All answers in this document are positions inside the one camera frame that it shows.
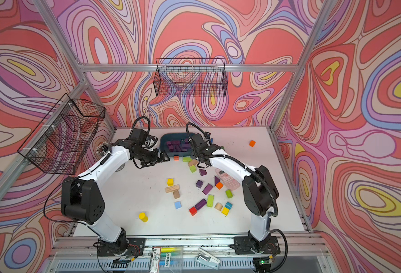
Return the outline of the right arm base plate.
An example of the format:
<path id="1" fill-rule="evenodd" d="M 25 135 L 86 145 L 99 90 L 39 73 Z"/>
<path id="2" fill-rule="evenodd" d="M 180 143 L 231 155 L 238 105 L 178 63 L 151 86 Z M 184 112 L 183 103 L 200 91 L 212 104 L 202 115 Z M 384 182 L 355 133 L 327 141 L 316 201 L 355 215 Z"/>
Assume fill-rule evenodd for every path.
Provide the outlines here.
<path id="1" fill-rule="evenodd" d="M 277 237 L 271 235 L 262 241 L 257 241 L 251 235 L 234 237 L 233 245 L 230 245 L 230 248 L 234 249 L 237 255 L 259 254 L 274 257 L 281 253 Z"/>

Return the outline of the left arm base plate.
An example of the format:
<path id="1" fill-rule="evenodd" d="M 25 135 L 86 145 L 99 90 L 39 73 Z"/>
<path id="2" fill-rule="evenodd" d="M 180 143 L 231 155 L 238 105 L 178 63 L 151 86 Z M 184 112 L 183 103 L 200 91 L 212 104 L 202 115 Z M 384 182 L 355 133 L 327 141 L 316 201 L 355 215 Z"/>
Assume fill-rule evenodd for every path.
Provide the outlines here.
<path id="1" fill-rule="evenodd" d="M 127 238 L 125 242 L 105 242 L 100 240 L 94 243 L 99 257 L 128 256 L 139 257 L 143 255 L 146 238 Z"/>

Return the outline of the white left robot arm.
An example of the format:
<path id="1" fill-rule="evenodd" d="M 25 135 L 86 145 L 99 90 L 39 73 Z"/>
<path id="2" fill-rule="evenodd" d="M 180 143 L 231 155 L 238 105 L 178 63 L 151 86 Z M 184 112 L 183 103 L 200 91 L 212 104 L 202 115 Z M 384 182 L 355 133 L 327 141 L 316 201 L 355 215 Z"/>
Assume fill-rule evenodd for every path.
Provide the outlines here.
<path id="1" fill-rule="evenodd" d="M 129 242 L 126 231 L 105 212 L 106 204 L 101 189 L 129 161 L 139 161 L 138 168 L 169 161 L 165 152 L 154 147 L 157 142 L 158 138 L 150 135 L 149 130 L 134 128 L 127 138 L 102 144 L 98 148 L 102 153 L 98 162 L 79 176 L 68 177 L 62 183 L 62 214 L 86 225 L 97 234 L 100 244 L 109 249 L 110 255 L 125 254 Z"/>

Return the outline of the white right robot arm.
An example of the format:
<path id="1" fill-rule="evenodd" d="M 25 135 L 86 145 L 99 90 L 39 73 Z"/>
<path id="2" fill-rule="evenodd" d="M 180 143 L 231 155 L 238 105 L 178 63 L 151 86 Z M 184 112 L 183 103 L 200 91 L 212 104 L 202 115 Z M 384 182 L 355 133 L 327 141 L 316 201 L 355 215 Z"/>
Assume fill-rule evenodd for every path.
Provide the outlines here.
<path id="1" fill-rule="evenodd" d="M 207 167 L 218 168 L 240 182 L 244 203 L 252 213 L 248 246 L 242 251 L 262 252 L 270 240 L 271 219 L 277 217 L 279 192 L 265 166 L 253 167 L 230 156 L 216 144 L 205 140 L 207 134 L 194 134 L 189 138 L 192 158 Z"/>

